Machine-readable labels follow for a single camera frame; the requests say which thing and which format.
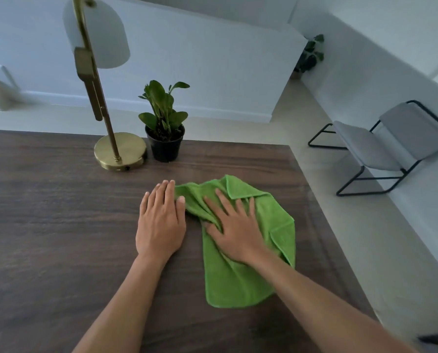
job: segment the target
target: green microfiber cloth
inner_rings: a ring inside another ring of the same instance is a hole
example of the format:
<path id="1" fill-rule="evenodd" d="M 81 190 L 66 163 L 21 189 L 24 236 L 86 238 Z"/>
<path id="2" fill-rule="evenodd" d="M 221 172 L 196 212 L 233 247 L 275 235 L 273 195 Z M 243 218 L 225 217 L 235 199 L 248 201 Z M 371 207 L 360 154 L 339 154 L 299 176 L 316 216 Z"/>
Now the green microfiber cloth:
<path id="1" fill-rule="evenodd" d="M 216 225 L 222 232 L 220 220 L 209 209 L 203 196 L 222 207 L 214 190 L 219 188 L 235 207 L 241 198 L 246 212 L 249 198 L 255 197 L 255 211 L 265 243 L 276 254 L 294 267 L 296 239 L 294 219 L 281 208 L 272 195 L 253 188 L 237 177 L 226 175 L 220 180 L 203 184 L 187 183 L 176 186 L 175 196 L 184 196 L 186 210 L 201 220 Z M 251 267 L 230 260 L 216 247 L 203 227 L 203 259 L 206 300 L 214 307 L 232 308 L 257 304 L 273 294 L 273 288 Z"/>

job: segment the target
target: gray chair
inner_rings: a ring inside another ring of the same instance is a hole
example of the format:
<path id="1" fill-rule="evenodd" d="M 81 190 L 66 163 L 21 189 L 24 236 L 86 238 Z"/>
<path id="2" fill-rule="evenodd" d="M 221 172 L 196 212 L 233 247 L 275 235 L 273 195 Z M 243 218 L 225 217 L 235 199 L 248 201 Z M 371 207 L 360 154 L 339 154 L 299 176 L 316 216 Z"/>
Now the gray chair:
<path id="1" fill-rule="evenodd" d="M 371 130 L 351 126 L 340 121 L 327 124 L 308 143 L 310 147 L 349 150 L 361 166 L 360 171 L 337 191 L 337 196 L 361 196 L 367 194 L 384 194 L 393 190 L 424 159 L 438 152 L 438 117 L 416 100 L 403 102 L 385 112 Z M 416 160 L 405 169 L 382 142 L 373 134 L 373 130 L 382 124 L 397 142 Z M 315 145 L 312 142 L 322 133 L 337 134 L 345 143 L 343 146 Z M 360 177 L 366 168 L 401 172 L 399 176 Z M 380 191 L 342 193 L 353 181 L 397 180 L 390 188 Z"/>

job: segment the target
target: wooden table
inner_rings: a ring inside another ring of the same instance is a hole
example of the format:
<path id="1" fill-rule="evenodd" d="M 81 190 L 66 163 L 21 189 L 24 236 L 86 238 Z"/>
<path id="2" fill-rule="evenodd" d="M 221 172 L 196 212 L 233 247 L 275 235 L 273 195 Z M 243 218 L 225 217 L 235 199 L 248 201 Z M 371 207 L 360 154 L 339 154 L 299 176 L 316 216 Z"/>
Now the wooden table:
<path id="1" fill-rule="evenodd" d="M 93 157 L 99 136 L 0 131 L 0 352 L 70 352 L 136 256 L 143 194 L 235 175 L 269 191 L 296 221 L 298 271 L 374 316 L 287 146 L 184 141 L 176 162 L 150 156 L 114 173 Z M 187 218 L 149 313 L 147 352 L 318 352 L 276 297 L 217 309 L 204 296 L 201 230 Z"/>

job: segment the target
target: brass lamp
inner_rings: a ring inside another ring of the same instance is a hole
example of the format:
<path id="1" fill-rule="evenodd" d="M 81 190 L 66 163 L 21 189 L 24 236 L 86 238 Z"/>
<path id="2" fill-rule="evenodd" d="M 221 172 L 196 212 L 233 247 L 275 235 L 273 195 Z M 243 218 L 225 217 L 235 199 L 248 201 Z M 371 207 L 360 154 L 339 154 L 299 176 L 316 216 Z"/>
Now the brass lamp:
<path id="1" fill-rule="evenodd" d="M 146 144 L 137 135 L 113 133 L 97 70 L 119 67 L 131 55 L 121 18 L 102 1 L 72 0 L 64 8 L 63 20 L 74 51 L 77 75 L 85 83 L 95 119 L 105 120 L 108 131 L 95 145 L 95 158 L 109 170 L 128 171 L 141 166 Z"/>

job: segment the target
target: lamp shade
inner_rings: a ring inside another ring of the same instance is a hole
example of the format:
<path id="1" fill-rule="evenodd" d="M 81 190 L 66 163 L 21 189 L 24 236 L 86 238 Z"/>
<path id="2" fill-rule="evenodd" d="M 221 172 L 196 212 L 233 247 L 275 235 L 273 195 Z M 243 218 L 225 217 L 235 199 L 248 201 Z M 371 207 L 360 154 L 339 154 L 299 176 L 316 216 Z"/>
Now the lamp shade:
<path id="1" fill-rule="evenodd" d="M 124 25 L 116 11 L 110 5 L 97 0 L 95 7 L 84 5 L 84 14 L 97 67 L 116 68 L 125 64 L 131 53 Z M 76 47 L 83 47 L 72 0 L 65 5 L 62 17 L 72 51 Z"/>

